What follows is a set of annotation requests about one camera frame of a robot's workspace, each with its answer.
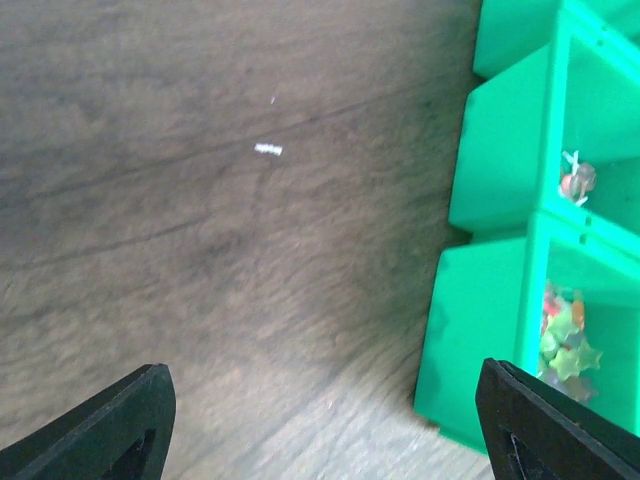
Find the green bin lollipops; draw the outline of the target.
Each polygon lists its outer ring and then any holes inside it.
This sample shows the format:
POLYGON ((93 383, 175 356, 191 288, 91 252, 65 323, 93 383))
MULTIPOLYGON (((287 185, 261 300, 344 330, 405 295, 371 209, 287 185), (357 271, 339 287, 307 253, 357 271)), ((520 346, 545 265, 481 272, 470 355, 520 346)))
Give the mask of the green bin lollipops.
POLYGON ((590 235, 639 247, 639 49, 565 1, 549 41, 473 90, 449 210, 476 235, 545 211, 590 235), (577 207, 558 194, 562 152, 594 166, 577 207))

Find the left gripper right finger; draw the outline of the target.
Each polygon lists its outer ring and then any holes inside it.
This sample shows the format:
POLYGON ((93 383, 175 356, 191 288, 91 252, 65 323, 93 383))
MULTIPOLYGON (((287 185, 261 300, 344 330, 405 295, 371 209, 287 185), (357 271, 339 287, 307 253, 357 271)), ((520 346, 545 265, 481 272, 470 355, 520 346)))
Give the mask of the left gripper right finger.
POLYGON ((483 361, 475 402, 497 479, 639 477, 639 437, 507 361, 483 361))

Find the green bin star gummies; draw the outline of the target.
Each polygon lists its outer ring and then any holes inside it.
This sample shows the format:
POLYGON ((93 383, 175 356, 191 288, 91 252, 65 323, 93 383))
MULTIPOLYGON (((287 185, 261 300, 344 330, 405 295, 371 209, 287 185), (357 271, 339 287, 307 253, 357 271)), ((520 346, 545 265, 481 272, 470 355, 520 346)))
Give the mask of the green bin star gummies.
POLYGON ((440 256, 416 385, 416 413, 443 436, 480 453, 475 405, 487 358, 534 375, 547 284, 577 292, 585 333, 602 351, 589 374, 590 408, 639 431, 639 257, 544 212, 511 232, 475 237, 440 256))

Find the green bin popsicle candies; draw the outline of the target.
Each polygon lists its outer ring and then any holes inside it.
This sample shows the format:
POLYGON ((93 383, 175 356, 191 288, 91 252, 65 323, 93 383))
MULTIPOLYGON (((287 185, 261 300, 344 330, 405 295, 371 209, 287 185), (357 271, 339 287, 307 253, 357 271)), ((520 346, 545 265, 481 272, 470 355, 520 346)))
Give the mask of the green bin popsicle candies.
MULTIPOLYGON (((639 41, 637 1, 574 1, 605 25, 639 41)), ((546 44, 561 1, 484 0, 480 5, 473 72, 490 79, 546 44)))

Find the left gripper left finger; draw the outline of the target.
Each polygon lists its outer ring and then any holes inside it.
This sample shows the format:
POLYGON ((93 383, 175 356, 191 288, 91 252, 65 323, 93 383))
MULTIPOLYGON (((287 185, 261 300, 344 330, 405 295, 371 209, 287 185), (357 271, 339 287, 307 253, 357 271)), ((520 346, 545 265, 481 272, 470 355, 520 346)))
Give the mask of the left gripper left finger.
POLYGON ((176 416, 169 367, 145 364, 1 450, 3 479, 159 479, 176 416))

